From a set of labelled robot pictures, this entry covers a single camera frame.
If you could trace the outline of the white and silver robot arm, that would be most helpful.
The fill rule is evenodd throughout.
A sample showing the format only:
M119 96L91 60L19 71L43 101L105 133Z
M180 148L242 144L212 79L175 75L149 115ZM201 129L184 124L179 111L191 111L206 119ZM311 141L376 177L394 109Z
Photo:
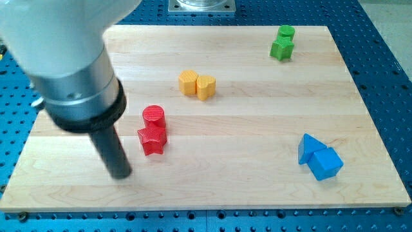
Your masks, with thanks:
M4 0L1 38L60 128L91 133L126 108L103 33L140 0Z

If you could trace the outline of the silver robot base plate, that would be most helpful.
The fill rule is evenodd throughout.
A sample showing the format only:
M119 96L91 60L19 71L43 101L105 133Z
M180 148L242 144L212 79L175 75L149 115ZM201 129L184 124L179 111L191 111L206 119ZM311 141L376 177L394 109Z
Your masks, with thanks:
M169 0L168 12L235 12L235 0Z

